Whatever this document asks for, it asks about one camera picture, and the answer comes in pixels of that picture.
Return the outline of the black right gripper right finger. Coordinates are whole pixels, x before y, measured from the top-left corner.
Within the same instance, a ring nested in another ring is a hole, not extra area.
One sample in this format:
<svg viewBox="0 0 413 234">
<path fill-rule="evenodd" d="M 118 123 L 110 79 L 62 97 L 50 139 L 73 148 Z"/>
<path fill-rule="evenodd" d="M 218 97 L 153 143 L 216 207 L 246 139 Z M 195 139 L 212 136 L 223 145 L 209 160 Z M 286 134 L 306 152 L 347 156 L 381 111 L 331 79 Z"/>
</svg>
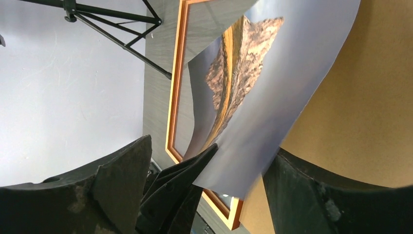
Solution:
<svg viewBox="0 0 413 234">
<path fill-rule="evenodd" d="M 412 186 L 388 188 L 277 152 L 263 175 L 278 234 L 410 234 Z"/>
</svg>

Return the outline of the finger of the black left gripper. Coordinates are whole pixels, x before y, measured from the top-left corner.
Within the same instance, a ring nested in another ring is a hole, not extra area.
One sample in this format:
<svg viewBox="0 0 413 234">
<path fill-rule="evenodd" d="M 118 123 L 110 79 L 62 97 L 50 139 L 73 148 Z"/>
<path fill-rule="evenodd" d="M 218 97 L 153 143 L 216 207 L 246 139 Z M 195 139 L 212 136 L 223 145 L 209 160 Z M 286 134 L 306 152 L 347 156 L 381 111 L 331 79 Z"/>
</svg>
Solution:
<svg viewBox="0 0 413 234">
<path fill-rule="evenodd" d="M 162 170 L 144 192 L 137 233 L 168 234 L 168 222 L 174 205 L 218 151 L 213 143 L 199 155 Z"/>
<path fill-rule="evenodd" d="M 201 187 L 191 185 L 178 199 L 168 222 L 168 234 L 189 234 L 203 193 Z"/>
</svg>

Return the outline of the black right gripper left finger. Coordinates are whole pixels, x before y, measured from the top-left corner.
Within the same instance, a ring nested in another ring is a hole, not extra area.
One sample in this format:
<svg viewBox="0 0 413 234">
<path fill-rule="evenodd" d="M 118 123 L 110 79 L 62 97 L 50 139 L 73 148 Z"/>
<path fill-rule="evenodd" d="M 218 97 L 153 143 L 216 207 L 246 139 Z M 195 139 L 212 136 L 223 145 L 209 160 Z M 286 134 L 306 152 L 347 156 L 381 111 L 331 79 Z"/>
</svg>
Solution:
<svg viewBox="0 0 413 234">
<path fill-rule="evenodd" d="M 1 187 L 1 233 L 134 233 L 151 153 L 146 135 L 41 183 Z"/>
</svg>

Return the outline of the copper picture frame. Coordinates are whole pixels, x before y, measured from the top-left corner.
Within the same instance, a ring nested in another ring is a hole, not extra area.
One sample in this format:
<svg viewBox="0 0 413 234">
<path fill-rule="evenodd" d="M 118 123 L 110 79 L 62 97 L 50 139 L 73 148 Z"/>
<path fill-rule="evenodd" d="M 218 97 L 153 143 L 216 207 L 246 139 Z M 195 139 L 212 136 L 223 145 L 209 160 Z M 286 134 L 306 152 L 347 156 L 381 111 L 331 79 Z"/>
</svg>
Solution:
<svg viewBox="0 0 413 234">
<path fill-rule="evenodd" d="M 174 144 L 179 109 L 181 78 L 184 70 L 183 66 L 189 21 L 189 9 L 193 4 L 200 4 L 204 2 L 204 0 L 181 0 L 178 7 L 178 20 L 169 99 L 168 128 L 165 145 L 167 154 L 176 164 L 183 160 L 181 154 L 174 148 Z M 202 197 L 231 231 L 240 226 L 240 216 L 243 207 L 242 200 L 232 198 L 230 203 L 231 207 L 228 208 L 211 190 L 204 190 Z"/>
</svg>

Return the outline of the mountain landscape photo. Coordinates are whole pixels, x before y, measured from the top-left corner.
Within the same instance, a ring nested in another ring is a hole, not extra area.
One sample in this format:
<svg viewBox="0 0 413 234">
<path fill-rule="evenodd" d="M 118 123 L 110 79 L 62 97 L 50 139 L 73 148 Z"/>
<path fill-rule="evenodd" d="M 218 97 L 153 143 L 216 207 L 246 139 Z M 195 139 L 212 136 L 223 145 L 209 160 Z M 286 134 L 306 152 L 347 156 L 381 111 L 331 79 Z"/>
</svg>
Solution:
<svg viewBox="0 0 413 234">
<path fill-rule="evenodd" d="M 358 0 L 259 0 L 188 62 L 194 131 L 217 153 L 194 184 L 244 198 L 325 78 Z"/>
</svg>

